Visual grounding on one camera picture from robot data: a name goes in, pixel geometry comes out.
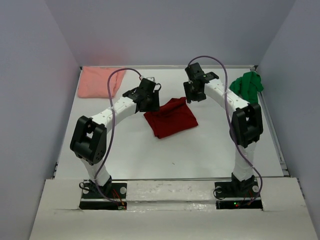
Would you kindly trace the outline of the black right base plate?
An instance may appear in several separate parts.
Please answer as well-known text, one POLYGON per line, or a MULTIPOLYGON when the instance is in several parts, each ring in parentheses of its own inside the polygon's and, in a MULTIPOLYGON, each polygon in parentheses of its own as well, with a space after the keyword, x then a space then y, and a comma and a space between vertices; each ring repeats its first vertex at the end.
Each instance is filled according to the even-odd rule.
POLYGON ((259 184, 255 180, 253 185, 244 191, 235 193, 230 189, 231 182, 220 181, 214 184, 213 196, 216 199, 215 206, 217 210, 242 210, 242 209, 263 209, 259 184))

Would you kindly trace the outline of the folded pink t-shirt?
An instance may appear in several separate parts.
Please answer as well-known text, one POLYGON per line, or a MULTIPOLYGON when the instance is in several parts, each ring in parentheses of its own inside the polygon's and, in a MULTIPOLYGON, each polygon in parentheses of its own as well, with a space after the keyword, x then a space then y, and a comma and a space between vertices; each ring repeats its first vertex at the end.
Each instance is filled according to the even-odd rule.
POLYGON ((120 89, 126 71, 116 72, 110 79, 107 89, 109 76, 118 68, 84 66, 79 78, 77 96, 83 99, 89 98, 114 98, 120 89))

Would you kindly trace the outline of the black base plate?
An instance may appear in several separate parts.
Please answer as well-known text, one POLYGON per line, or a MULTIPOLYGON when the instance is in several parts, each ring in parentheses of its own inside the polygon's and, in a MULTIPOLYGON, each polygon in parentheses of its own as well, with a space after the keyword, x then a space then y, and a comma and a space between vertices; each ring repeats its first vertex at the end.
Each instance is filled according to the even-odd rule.
POLYGON ((100 194, 96 185, 89 180, 79 183, 81 198, 79 208, 81 210, 107 210, 124 211, 127 209, 127 187, 125 181, 114 181, 108 193, 104 193, 107 199, 100 194))
POLYGON ((230 189, 231 182, 220 181, 214 184, 213 196, 216 199, 215 206, 217 210, 242 210, 242 209, 263 209, 259 184, 255 180, 253 185, 244 191, 235 193, 230 189))

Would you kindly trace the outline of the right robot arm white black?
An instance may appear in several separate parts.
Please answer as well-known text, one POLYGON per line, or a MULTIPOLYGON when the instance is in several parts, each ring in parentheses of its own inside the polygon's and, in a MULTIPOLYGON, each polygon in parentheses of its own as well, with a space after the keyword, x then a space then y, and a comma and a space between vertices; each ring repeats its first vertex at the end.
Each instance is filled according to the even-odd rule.
POLYGON ((261 174, 254 167, 256 143, 263 133, 262 110, 258 103, 249 103, 232 92, 214 72, 205 73, 199 63, 185 68, 188 80, 183 83, 187 103, 211 98, 226 114, 230 138, 235 145, 234 169, 230 181, 215 183, 213 191, 218 200, 244 198, 249 193, 259 197, 262 184, 255 177, 261 174))

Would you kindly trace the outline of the green t-shirt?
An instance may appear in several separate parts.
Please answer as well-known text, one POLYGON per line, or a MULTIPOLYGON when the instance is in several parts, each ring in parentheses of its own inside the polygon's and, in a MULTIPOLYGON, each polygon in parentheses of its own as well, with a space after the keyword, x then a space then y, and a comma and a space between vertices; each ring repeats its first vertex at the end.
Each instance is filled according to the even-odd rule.
POLYGON ((250 104, 258 103, 258 93, 264 90, 261 76, 254 71, 246 72, 230 85, 230 90, 250 104))

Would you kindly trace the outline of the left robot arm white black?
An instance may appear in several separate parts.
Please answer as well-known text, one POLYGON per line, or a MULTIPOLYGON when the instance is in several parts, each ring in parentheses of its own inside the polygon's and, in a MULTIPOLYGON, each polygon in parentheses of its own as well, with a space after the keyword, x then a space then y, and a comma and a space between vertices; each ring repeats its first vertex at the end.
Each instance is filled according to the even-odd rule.
POLYGON ((115 126, 136 114, 156 112, 160 109, 159 91, 161 84, 153 77, 142 78, 139 86, 126 91, 110 107, 91 117, 81 116, 75 125, 70 150, 85 165, 89 183, 87 190, 106 198, 112 189, 112 177, 105 162, 111 147, 107 146, 107 135, 113 142, 115 126))

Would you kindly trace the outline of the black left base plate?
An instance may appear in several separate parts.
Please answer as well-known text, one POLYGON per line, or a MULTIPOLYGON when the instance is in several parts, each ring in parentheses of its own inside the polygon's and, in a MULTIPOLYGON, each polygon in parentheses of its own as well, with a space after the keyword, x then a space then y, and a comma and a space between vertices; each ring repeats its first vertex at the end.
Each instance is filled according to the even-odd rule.
POLYGON ((107 199, 100 194, 96 185, 89 180, 79 183, 81 198, 79 208, 81 210, 107 210, 124 211, 127 209, 127 187, 125 181, 114 181, 108 193, 104 193, 107 199))

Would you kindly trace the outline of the red t-shirt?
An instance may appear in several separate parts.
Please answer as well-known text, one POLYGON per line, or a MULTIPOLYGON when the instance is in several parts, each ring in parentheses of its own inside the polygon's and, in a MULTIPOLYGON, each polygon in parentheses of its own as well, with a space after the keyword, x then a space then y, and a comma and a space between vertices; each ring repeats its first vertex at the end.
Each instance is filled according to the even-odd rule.
POLYGON ((199 124, 187 106, 186 97, 171 98, 159 111, 146 112, 144 118, 158 139, 195 128, 199 124))

